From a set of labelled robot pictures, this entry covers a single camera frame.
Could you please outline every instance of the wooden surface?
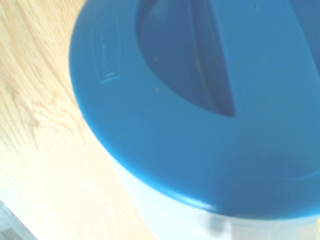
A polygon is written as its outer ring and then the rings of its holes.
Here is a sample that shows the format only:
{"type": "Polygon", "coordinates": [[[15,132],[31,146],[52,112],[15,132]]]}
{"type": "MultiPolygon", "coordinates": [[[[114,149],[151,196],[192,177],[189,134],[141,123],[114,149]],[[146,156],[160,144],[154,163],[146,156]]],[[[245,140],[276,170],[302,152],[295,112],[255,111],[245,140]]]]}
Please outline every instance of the wooden surface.
{"type": "Polygon", "coordinates": [[[77,106],[83,0],[0,0],[0,199],[39,240],[155,240],[77,106]]]}

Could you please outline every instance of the plastic lid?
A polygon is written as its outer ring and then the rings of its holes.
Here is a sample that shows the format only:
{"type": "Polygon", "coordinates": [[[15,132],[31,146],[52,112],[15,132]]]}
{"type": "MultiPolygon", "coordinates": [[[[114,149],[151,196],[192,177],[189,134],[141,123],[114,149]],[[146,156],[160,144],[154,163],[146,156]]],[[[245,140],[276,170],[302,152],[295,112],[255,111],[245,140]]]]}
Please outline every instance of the plastic lid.
{"type": "Polygon", "coordinates": [[[70,74],[94,134],[159,192],[320,214],[320,1],[88,0],[70,74]]]}

